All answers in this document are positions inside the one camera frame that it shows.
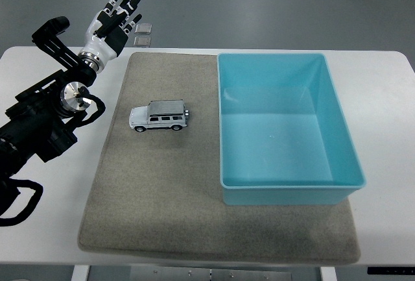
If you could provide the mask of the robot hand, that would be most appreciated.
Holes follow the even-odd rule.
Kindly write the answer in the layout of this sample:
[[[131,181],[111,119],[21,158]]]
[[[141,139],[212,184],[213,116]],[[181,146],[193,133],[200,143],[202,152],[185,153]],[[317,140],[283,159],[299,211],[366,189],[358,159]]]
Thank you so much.
[[[90,23],[78,56],[96,72],[117,58],[142,15],[134,15],[141,0],[109,0]]]

